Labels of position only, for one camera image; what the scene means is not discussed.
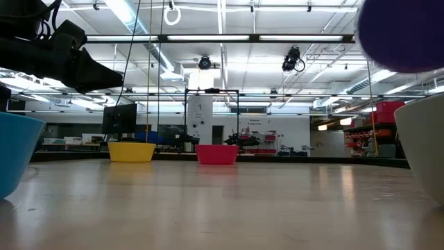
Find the ceiling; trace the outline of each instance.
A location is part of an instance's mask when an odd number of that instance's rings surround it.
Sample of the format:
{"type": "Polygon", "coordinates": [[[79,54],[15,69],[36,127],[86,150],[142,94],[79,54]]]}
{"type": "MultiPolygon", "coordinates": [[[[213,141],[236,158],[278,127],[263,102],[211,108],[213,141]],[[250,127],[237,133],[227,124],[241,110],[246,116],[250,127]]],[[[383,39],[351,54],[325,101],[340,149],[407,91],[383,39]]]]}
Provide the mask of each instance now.
{"type": "MultiPolygon", "coordinates": [[[[250,34],[255,27],[256,33],[263,34],[353,34],[356,9],[359,0],[311,0],[312,11],[307,12],[307,1],[299,0],[225,0],[226,18],[223,19],[223,32],[229,34],[250,34]],[[248,9],[253,2],[257,11],[248,9]]],[[[99,11],[92,8],[94,0],[64,0],[58,13],[60,25],[68,19],[83,28],[88,35],[127,35],[130,31],[117,16],[107,8],[104,0],[98,0],[99,11]]],[[[145,26],[151,27],[153,34],[218,34],[218,0],[175,0],[181,9],[180,21],[169,26],[162,21],[162,4],[169,1],[142,0],[140,19],[145,26]]],[[[169,13],[170,20],[176,18],[169,13]]],[[[315,93],[338,94],[349,83],[367,77],[367,61],[358,44],[295,44],[300,47],[306,69],[288,76],[282,73],[282,61],[291,44],[224,44],[227,51],[226,88],[242,92],[269,93],[275,88],[279,93],[315,93]]],[[[149,58],[148,51],[141,44],[134,44],[130,51],[129,44],[118,44],[114,58],[115,44],[87,44],[85,48],[93,59],[111,69],[123,71],[129,57],[125,86],[136,92],[146,92],[148,82],[150,92],[183,91],[181,82],[163,81],[159,78],[159,67],[149,58]]],[[[211,61],[221,65],[219,44],[162,44],[161,50],[173,61],[182,63],[186,74],[196,68],[196,59],[208,55],[211,61]]],[[[370,63],[370,72],[377,72],[378,67],[370,63]]],[[[216,88],[222,88],[220,69],[215,71],[216,88]]],[[[413,81],[418,76],[396,74],[381,80],[378,84],[398,87],[413,81]]],[[[384,94],[387,87],[375,88],[384,94]]],[[[292,101],[313,101],[314,99],[293,99],[292,101]]]]}

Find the shelf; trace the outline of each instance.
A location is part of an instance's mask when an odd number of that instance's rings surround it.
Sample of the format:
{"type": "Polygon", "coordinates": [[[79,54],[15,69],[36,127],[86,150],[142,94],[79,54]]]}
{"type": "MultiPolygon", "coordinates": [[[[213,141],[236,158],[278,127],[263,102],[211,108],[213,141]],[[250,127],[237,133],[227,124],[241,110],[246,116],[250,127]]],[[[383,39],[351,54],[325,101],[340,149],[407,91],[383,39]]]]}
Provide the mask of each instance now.
{"type": "MultiPolygon", "coordinates": [[[[375,129],[384,129],[384,128],[396,128],[396,124],[395,123],[378,123],[375,124],[375,129]]],[[[372,124],[368,124],[365,126],[360,126],[357,128],[349,128],[349,129],[344,129],[345,133],[350,133],[350,132],[363,132],[363,131],[370,131],[373,130],[373,125],[372,124]]]]}

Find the black monitor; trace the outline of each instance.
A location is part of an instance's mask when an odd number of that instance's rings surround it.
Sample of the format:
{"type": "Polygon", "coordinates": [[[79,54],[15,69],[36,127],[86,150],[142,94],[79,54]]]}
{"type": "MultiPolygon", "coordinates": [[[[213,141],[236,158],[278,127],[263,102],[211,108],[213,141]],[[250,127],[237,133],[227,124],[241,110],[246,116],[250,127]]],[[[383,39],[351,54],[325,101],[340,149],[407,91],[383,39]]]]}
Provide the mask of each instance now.
{"type": "Polygon", "coordinates": [[[137,104],[107,107],[103,110],[104,134],[134,133],[136,131],[137,104]]]}

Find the ceiling pipe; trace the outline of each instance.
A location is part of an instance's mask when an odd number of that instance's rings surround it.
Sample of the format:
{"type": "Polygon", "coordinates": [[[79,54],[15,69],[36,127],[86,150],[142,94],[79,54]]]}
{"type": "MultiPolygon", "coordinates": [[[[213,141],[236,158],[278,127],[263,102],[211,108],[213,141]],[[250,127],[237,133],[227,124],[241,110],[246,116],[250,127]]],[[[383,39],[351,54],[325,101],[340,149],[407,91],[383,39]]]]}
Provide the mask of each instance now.
{"type": "MultiPolygon", "coordinates": [[[[136,19],[137,8],[130,0],[105,0],[110,10],[120,19],[125,27],[136,35],[149,35],[150,30],[138,17],[136,19]]],[[[150,52],[154,59],[159,63],[160,68],[164,72],[173,72],[175,69],[174,62],[162,51],[156,44],[143,44],[150,52]]]]}
{"type": "Polygon", "coordinates": [[[444,70],[435,70],[433,72],[433,74],[425,76],[425,77],[423,77],[421,79],[418,79],[416,81],[412,81],[410,83],[404,84],[404,85],[402,85],[400,87],[396,87],[393,90],[385,92],[384,94],[395,94],[397,92],[405,91],[405,90],[407,90],[407,89],[409,89],[409,88],[411,88],[413,86],[420,85],[420,84],[424,83],[425,81],[429,81],[429,80],[432,80],[432,79],[434,79],[434,82],[436,82],[436,78],[439,77],[439,76],[442,76],[442,75],[444,75],[444,70]]]}
{"type": "Polygon", "coordinates": [[[289,98],[284,104],[282,104],[279,109],[283,108],[287,103],[289,103],[291,100],[293,100],[293,97],[289,98]]]}
{"type": "Polygon", "coordinates": [[[344,51],[342,51],[337,57],[336,59],[334,59],[331,63],[329,63],[324,69],[321,70],[321,72],[317,73],[312,80],[310,80],[309,83],[313,83],[317,78],[319,78],[319,76],[321,76],[322,74],[325,73],[326,70],[328,70],[329,68],[331,68],[333,66],[334,63],[336,63],[337,61],[339,61],[339,59],[341,59],[342,57],[344,57],[347,52],[349,50],[351,50],[352,47],[348,47],[347,49],[345,49],[344,51]]]}

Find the ceiling light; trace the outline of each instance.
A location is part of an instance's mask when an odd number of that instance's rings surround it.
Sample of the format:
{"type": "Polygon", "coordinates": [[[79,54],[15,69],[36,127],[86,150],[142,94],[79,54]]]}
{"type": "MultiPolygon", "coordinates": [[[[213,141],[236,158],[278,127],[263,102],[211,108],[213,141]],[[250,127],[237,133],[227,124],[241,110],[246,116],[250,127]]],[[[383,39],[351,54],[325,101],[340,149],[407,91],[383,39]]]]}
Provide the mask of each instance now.
{"type": "Polygon", "coordinates": [[[352,124],[352,118],[346,118],[339,121],[342,126],[350,126],[352,124]]]}
{"type": "Polygon", "coordinates": [[[122,22],[131,22],[135,17],[124,0],[105,0],[105,3],[122,22]]]}
{"type": "Polygon", "coordinates": [[[342,41],[342,35],[261,35],[261,41],[342,41]]]}
{"type": "Polygon", "coordinates": [[[52,87],[55,88],[66,88],[67,86],[65,86],[65,84],[63,84],[61,81],[57,81],[51,78],[43,78],[43,81],[48,84],[51,85],[52,87]]]}
{"type": "Polygon", "coordinates": [[[249,35],[169,35],[170,41],[246,41],[249,35]]]}
{"type": "Polygon", "coordinates": [[[435,87],[433,90],[429,90],[429,93],[436,94],[444,92],[444,86],[435,87]]]}
{"type": "Polygon", "coordinates": [[[21,88],[24,90],[30,90],[30,91],[39,91],[39,90],[52,90],[49,86],[40,85],[37,83],[34,83],[32,81],[26,80],[25,78],[21,78],[16,76],[15,78],[0,78],[0,81],[2,83],[12,85],[17,88],[21,88]]]}
{"type": "Polygon", "coordinates": [[[180,79],[183,79],[183,76],[173,72],[165,72],[161,74],[160,77],[164,81],[179,81],[180,79]]]}
{"type": "Polygon", "coordinates": [[[387,79],[388,77],[393,76],[394,74],[396,74],[396,72],[390,72],[387,69],[383,69],[383,70],[381,70],[381,71],[379,71],[377,73],[374,73],[372,75],[372,82],[373,83],[378,83],[378,82],[380,82],[380,81],[382,81],[384,79],[387,79]]]}
{"type": "Polygon", "coordinates": [[[77,106],[89,108],[92,110],[102,110],[103,109],[103,106],[92,103],[91,101],[83,101],[83,100],[76,99],[76,100],[72,100],[71,102],[76,104],[77,106]]]}
{"type": "Polygon", "coordinates": [[[41,96],[37,96],[37,95],[35,95],[35,94],[32,94],[32,95],[24,95],[25,97],[28,97],[28,98],[31,98],[31,99],[34,99],[34,100],[36,100],[36,101],[43,101],[43,102],[46,102],[46,103],[48,103],[48,102],[50,102],[48,99],[46,99],[46,98],[44,98],[44,97],[41,97],[41,96]]]}
{"type": "Polygon", "coordinates": [[[371,107],[364,108],[363,110],[361,110],[361,112],[363,112],[363,113],[370,113],[370,112],[372,112],[372,108],[371,107]]]}
{"type": "Polygon", "coordinates": [[[214,88],[214,77],[208,71],[200,70],[189,75],[188,88],[190,90],[206,90],[214,88]]]}
{"type": "Polygon", "coordinates": [[[409,88],[409,86],[407,86],[407,85],[403,85],[403,86],[400,86],[400,87],[395,87],[394,89],[386,92],[386,94],[395,94],[395,93],[401,92],[401,91],[403,91],[403,90],[405,90],[407,88],[409,88]]]}
{"type": "MultiPolygon", "coordinates": [[[[158,41],[159,37],[151,36],[151,41],[158,41]]],[[[130,42],[130,41],[150,41],[149,35],[88,35],[88,42],[130,42]]]]}
{"type": "Polygon", "coordinates": [[[334,112],[335,112],[335,113],[341,113],[341,112],[344,112],[344,111],[347,111],[347,108],[338,108],[338,109],[335,110],[334,112]]]}
{"type": "MultiPolygon", "coordinates": [[[[192,74],[192,73],[199,73],[198,68],[184,68],[184,74],[192,74]]],[[[211,75],[214,78],[220,78],[221,77],[221,69],[209,69],[207,70],[208,73],[211,73],[211,75]]]]}

